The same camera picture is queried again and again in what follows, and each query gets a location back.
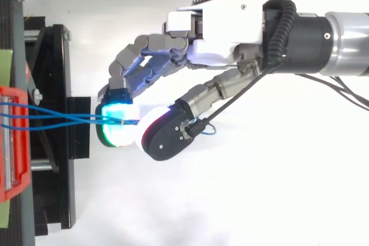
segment robotic finger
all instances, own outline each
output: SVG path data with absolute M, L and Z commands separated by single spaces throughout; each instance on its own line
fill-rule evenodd
M 142 145 L 143 150 L 157 161 L 168 160 L 188 147 L 206 128 L 200 124 L 195 131 L 192 130 L 195 120 L 213 103 L 235 96 L 258 76 L 257 65 L 244 63 L 247 66 L 241 71 L 230 69 L 202 85 L 196 85 L 164 110 L 164 114 L 153 115 L 157 119 L 149 126 L 147 122 L 142 123 L 145 131 L 137 144 Z

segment green light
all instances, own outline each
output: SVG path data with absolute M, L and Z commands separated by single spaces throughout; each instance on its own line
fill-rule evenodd
M 134 104 L 110 104 L 101 109 L 101 115 L 122 120 L 139 119 L 140 109 Z M 136 126 L 103 125 L 103 134 L 108 143 L 115 147 L 126 146 L 134 142 Z

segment metal rod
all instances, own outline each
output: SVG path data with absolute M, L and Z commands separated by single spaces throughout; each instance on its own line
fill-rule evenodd
M 48 159 L 45 160 L 32 160 L 31 161 L 32 171 L 49 171 L 52 170 L 52 166 Z
M 0 100 L 2 102 L 10 103 L 11 100 L 7 96 L 0 96 Z M 0 108 L 0 112 L 5 114 L 11 114 L 8 106 L 3 106 Z M 10 125 L 11 120 L 4 116 L 0 117 L 0 123 L 4 125 Z M 12 132 L 10 129 L 3 128 L 2 129 L 2 141 L 3 141 L 3 166 L 4 166 L 4 177 L 5 177 L 5 190 L 8 191 L 12 188 L 12 153 L 11 153 L 11 141 L 12 141 Z
M 40 30 L 26 30 L 24 31 L 24 41 L 26 43 L 34 43 L 39 36 Z

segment blue cable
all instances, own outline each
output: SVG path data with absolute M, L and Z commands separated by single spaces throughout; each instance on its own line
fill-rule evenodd
M 81 118 L 78 118 L 78 117 L 75 117 L 75 116 L 71 116 L 71 115 L 68 115 L 68 114 L 60 113 L 60 112 L 51 111 L 49 109 L 44 109 L 44 108 L 40 108 L 40 107 L 36 107 L 36 106 L 30 106 L 30 105 L 24 105 L 24 104 L 18 104 L 18 103 L 4 103 L 4 102 L 0 102 L 0 105 L 8 105 L 8 106 L 21 107 L 21 108 L 26 108 L 26 109 L 34 109 L 35 111 L 49 113 L 49 114 L 56 115 L 56 116 L 59 116 L 61 118 L 66 118 L 66 119 L 69 119 L 69 120 L 73 120 L 73 121 L 76 121 L 76 122 L 94 124 L 93 120 L 85 120 L 85 119 L 81 119 Z M 118 118 L 111 118 L 111 119 L 116 121 L 116 122 L 121 122 L 122 121 L 121 119 L 118 119 Z
M 213 128 L 213 132 L 212 133 L 202 132 L 202 134 L 203 135 L 215 135 L 217 133 L 217 129 L 215 128 L 215 126 L 210 123 L 208 125 L 211 126 L 211 128 Z
M 119 118 L 112 118 L 110 116 L 103 116 L 103 115 L 87 115 L 81 113 L 67 113 L 68 116 L 75 116 L 77 118 L 102 118 L 102 119 L 109 119 L 118 123 L 122 120 Z M 54 119 L 54 118 L 64 118 L 58 115 L 8 115 L 7 113 L 0 113 L 0 116 L 4 116 L 6 118 L 26 118 L 26 119 Z
M 42 126 L 42 127 L 13 127 L 1 124 L 1 127 L 11 129 L 11 130 L 17 130 L 17 131 L 42 131 L 42 130 L 49 130 L 49 129 L 55 129 L 60 127 L 67 127 L 67 126 L 73 126 L 78 124 L 86 124 L 84 122 L 66 122 L 66 123 L 60 123 L 55 125 L 48 125 L 48 126 Z
M 198 119 L 198 117 L 197 118 L 195 118 L 192 122 L 191 122 L 191 124 L 193 124 L 193 123 L 195 123 L 196 121 L 197 121 L 197 119 Z M 201 134 L 202 135 L 215 135 L 216 133 L 217 133 L 217 128 L 215 128 L 215 126 L 214 125 L 212 125 L 212 124 L 208 124 L 208 126 L 211 126 L 211 128 L 213 128 L 213 132 L 212 133 L 208 133 L 208 132 L 202 132 Z

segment silver metal tube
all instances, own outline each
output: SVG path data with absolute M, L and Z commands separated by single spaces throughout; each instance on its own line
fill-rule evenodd
M 34 43 L 37 40 L 37 37 L 39 36 L 39 33 L 40 33 L 39 30 L 24 31 L 24 41 L 26 43 Z
M 32 160 L 31 161 L 31 170 L 32 171 L 48 171 L 52 170 L 51 164 L 49 160 Z
M 10 103 L 10 99 L 7 96 L 0 97 L 2 102 Z M 4 105 L 0 108 L 0 112 L 5 114 L 9 113 L 9 106 Z M 11 120 L 7 117 L 0 117 L 0 122 L 4 125 L 10 125 Z M 8 128 L 2 129 L 2 141 L 3 141 L 3 164 L 4 164 L 4 178 L 5 178 L 5 190 L 8 191 L 12 188 L 12 153 L 11 153 L 11 142 L 12 142 L 12 131 Z
M 369 69 L 369 16 L 364 13 L 329 12 L 326 18 L 333 31 L 333 49 L 325 76 L 358 76 Z

